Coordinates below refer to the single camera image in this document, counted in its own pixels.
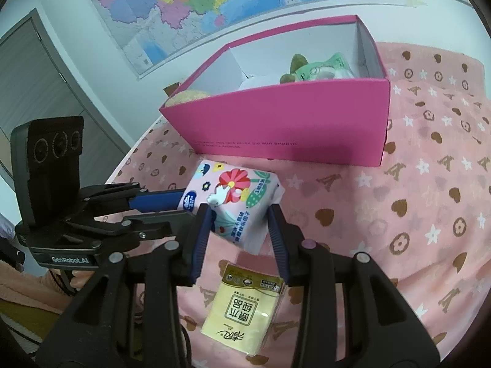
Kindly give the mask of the person's left hand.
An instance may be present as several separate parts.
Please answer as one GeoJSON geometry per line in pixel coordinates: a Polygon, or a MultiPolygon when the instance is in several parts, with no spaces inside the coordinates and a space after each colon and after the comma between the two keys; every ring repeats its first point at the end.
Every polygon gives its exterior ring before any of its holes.
{"type": "Polygon", "coordinates": [[[72,294],[80,291],[90,280],[93,271],[66,271],[60,269],[49,269],[48,278],[63,293],[72,294]]]}

